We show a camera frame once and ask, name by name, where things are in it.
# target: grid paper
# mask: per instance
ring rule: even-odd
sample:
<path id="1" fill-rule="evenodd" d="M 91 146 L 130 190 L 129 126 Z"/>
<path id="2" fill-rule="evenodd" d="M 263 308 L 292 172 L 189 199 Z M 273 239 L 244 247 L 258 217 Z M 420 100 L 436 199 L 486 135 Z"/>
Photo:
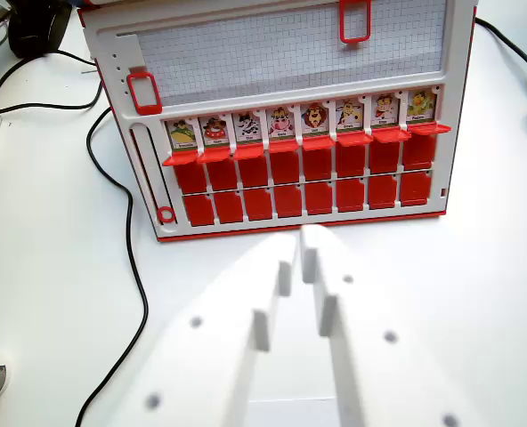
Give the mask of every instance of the grid paper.
<path id="1" fill-rule="evenodd" d="M 339 39 L 338 3 L 138 33 L 165 106 L 404 76 L 442 67 L 446 0 L 373 0 L 372 35 Z M 363 36 L 366 9 L 347 9 Z"/>

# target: cartoon character picture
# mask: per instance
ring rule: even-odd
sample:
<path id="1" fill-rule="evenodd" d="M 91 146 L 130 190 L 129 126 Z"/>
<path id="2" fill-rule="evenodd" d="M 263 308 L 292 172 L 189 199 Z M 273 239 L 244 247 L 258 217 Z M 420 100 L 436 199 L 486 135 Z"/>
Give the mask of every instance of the cartoon character picture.
<path id="1" fill-rule="evenodd" d="M 293 115 L 283 107 L 278 107 L 268 112 L 270 123 L 270 138 L 285 138 L 295 134 Z"/>
<path id="2" fill-rule="evenodd" d="M 371 126 L 395 125 L 398 122 L 398 100 L 391 93 L 373 98 Z"/>
<path id="3" fill-rule="evenodd" d="M 305 105 L 301 106 L 301 110 L 304 111 L 301 118 L 302 133 L 305 134 L 317 134 L 327 132 L 327 117 L 328 111 L 325 107 L 320 105 L 318 102 L 314 102 L 308 107 Z"/>
<path id="4" fill-rule="evenodd" d="M 165 122 L 165 125 L 174 150 L 195 149 L 197 147 L 192 125 L 189 125 L 184 120 Z"/>
<path id="5" fill-rule="evenodd" d="M 204 136 L 211 140 L 218 140 L 226 137 L 226 122 L 210 117 L 208 123 L 203 126 Z"/>
<path id="6" fill-rule="evenodd" d="M 226 122 L 214 117 L 202 117 L 200 119 L 202 135 L 206 146 L 229 144 Z"/>
<path id="7" fill-rule="evenodd" d="M 262 140 L 260 122 L 251 112 L 234 113 L 232 118 L 236 130 L 236 141 L 257 142 Z"/>
<path id="8" fill-rule="evenodd" d="M 412 91 L 408 96 L 407 122 L 434 119 L 435 94 L 431 90 Z"/>
<path id="9" fill-rule="evenodd" d="M 362 129 L 362 105 L 352 100 L 336 102 L 336 111 L 340 114 L 336 124 L 337 130 Z"/>

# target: black device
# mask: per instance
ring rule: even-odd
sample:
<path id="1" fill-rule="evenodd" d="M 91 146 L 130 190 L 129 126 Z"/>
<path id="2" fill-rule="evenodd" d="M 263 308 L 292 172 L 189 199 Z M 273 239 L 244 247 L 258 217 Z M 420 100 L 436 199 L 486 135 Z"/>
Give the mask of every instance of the black device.
<path id="1" fill-rule="evenodd" d="M 8 42 L 19 58 L 56 51 L 68 26 L 71 5 L 62 0 L 8 0 Z"/>

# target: white desk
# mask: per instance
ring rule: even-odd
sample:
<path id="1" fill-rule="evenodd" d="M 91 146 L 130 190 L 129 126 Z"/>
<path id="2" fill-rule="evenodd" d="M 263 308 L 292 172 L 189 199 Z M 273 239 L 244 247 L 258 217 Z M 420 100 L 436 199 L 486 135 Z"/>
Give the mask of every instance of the white desk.
<path id="1" fill-rule="evenodd" d="M 482 0 L 479 15 L 527 52 L 527 7 Z M 85 49 L 75 16 L 62 47 Z M 380 271 L 397 310 L 491 426 L 514 427 L 527 426 L 527 68 L 504 51 L 486 30 L 475 30 L 448 214 L 332 230 Z M 12 63 L 4 55 L 0 75 Z M 0 106 L 90 100 L 97 76 L 80 76 L 80 65 L 55 56 L 11 77 Z M 85 152 L 85 134 L 105 107 L 102 97 L 90 112 L 4 116 L 0 349 L 14 357 L 15 375 L 0 398 L 0 427 L 73 425 L 141 318 L 125 250 L 126 199 Z M 166 322 L 265 238 L 157 243 L 111 120 L 94 147 L 135 194 L 134 250 L 150 320 L 87 412 L 88 427 L 105 425 Z M 201 268 L 198 258 L 206 260 Z M 298 282 L 281 302 L 273 351 L 258 359 L 252 388 L 253 400 L 271 402 L 251 407 L 250 426 L 334 425 L 328 345 L 315 332 L 312 304 L 311 288 Z M 281 414 L 284 423 L 276 423 Z"/>

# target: red plastic handle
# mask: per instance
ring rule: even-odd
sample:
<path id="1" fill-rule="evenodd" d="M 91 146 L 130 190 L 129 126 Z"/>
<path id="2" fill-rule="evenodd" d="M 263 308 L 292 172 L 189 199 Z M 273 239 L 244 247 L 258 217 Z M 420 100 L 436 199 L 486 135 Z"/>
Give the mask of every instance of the red plastic handle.
<path id="1" fill-rule="evenodd" d="M 133 88 L 133 81 L 137 78 L 148 78 L 150 80 L 150 83 L 153 86 L 153 91 L 155 92 L 155 99 L 157 100 L 156 104 L 139 105 L 137 96 L 135 95 L 135 89 Z M 133 98 L 135 109 L 140 115 L 150 116 L 151 114 L 159 114 L 163 111 L 163 104 L 160 101 L 160 96 L 158 96 L 157 82 L 155 82 L 155 77 L 151 73 L 146 71 L 131 73 L 129 76 L 127 76 L 127 84 L 129 85 L 129 91 L 131 91 L 131 97 Z"/>
<path id="2" fill-rule="evenodd" d="M 365 2 L 367 4 L 367 35 L 357 38 L 346 38 L 345 36 L 345 7 L 348 4 Z M 372 29 L 372 0 L 340 0 L 338 4 L 339 12 L 339 27 L 341 29 L 341 42 L 343 43 L 359 43 L 370 39 L 370 31 Z"/>
<path id="3" fill-rule="evenodd" d="M 163 212 L 169 212 L 171 214 L 171 217 L 170 218 L 165 218 L 165 216 L 163 215 Z M 167 206 L 160 207 L 157 210 L 157 217 L 158 217 L 158 220 L 161 221 L 164 224 L 168 224 L 168 223 L 174 222 L 176 220 L 176 216 L 174 215 L 173 208 L 172 207 L 167 207 Z"/>

